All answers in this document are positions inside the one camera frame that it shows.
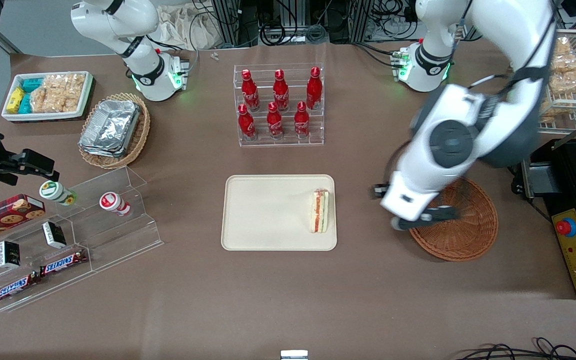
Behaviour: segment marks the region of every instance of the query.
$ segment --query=round wicker basket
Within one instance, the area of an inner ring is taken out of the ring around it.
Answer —
[[[79,148],[81,156],[88,164],[111,170],[127,166],[128,164],[134,162],[135,159],[137,159],[139,153],[142,152],[144,145],[146,145],[146,138],[148,137],[148,132],[151,129],[151,116],[148,114],[148,109],[146,108],[144,101],[132,93],[117,93],[106,97],[105,100],[129,100],[141,107],[141,112],[139,114],[139,118],[137,119],[137,126],[135,126],[134,132],[132,133],[132,138],[130,139],[130,146],[128,146],[128,151],[123,157],[93,155]],[[101,104],[101,101],[94,105],[93,109],[86,117],[86,122],[84,123],[81,130],[82,134],[86,131],[86,127],[88,127],[90,119],[92,118],[92,115],[94,114],[99,104]]]
[[[468,178],[448,185],[430,204],[457,208],[459,219],[412,228],[410,233],[428,253],[450,262],[468,262],[486,253],[499,230],[497,210],[487,194]]]

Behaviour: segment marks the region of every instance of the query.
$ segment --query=red cookie box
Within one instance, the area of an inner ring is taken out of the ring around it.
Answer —
[[[27,194],[17,194],[0,202],[0,233],[46,214],[44,203]]]

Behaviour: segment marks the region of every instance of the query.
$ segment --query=clear acrylic shelf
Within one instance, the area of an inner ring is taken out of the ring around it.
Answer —
[[[306,139],[299,139],[295,134],[295,112],[297,112],[297,103],[306,101],[306,85],[311,78],[311,68],[316,66],[321,69],[321,83],[323,91],[321,93],[321,107],[317,110],[308,110],[310,115],[310,136]],[[247,69],[252,75],[252,79],[259,91],[260,107],[257,111],[251,111],[254,119],[254,127],[257,133],[255,141],[246,141],[243,138],[242,131],[238,126],[239,118],[237,106],[244,103],[242,94],[242,70]],[[266,122],[268,114],[268,103],[274,100],[273,85],[275,84],[275,71],[282,69],[286,84],[288,84],[290,93],[289,108],[286,112],[281,113],[281,126],[283,128],[283,138],[279,140],[270,137],[270,130]],[[233,75],[233,88],[235,93],[235,126],[239,145],[242,148],[254,146],[317,146],[324,144],[324,109],[326,83],[324,76],[323,63],[290,63],[290,64],[248,64],[235,65]]]
[[[62,269],[41,279],[23,291],[0,301],[0,312],[11,312],[44,298],[98,272],[109,269],[144,251],[163,244],[155,220],[146,213],[144,200],[139,192],[146,182],[128,167],[119,168],[101,176],[70,187],[77,193],[72,206],[45,201],[46,216],[30,221],[28,225],[0,235],[19,244],[21,266],[14,269],[0,268],[0,288],[23,278],[32,271],[39,271],[56,260],[78,249],[84,249],[88,261]],[[99,198],[113,191],[130,203],[131,212],[118,216],[101,209]],[[42,224],[51,221],[61,226],[67,246],[54,248],[46,244]]]

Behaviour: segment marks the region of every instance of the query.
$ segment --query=table surface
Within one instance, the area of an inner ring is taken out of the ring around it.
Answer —
[[[466,263],[425,253],[368,196],[427,94],[393,82],[386,66],[350,45],[217,52],[219,61],[201,53],[187,91],[146,102],[152,126],[131,167],[149,183],[144,203],[165,244],[0,313],[0,359],[276,359],[280,350],[308,349],[314,360],[447,360],[482,344],[533,349],[532,337],[576,348],[576,300],[553,226],[510,192],[508,171],[476,164],[468,173],[493,199],[499,233],[488,253]],[[11,61],[13,75],[90,71],[93,103],[136,92],[116,55]],[[291,62],[325,64],[325,145],[240,148],[233,66]],[[508,66],[484,40],[462,43],[455,62],[450,79],[462,85]],[[81,121],[0,118],[6,148],[55,159],[66,186],[104,172],[82,160],[81,129]],[[336,248],[224,250],[224,186],[234,174],[332,176]],[[41,182],[0,184],[0,199],[34,194]]]

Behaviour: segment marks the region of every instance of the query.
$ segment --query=aluminum foil container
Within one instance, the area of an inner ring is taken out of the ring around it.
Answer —
[[[123,157],[128,151],[140,114],[132,101],[105,100],[94,110],[79,139],[83,151],[102,157]]]

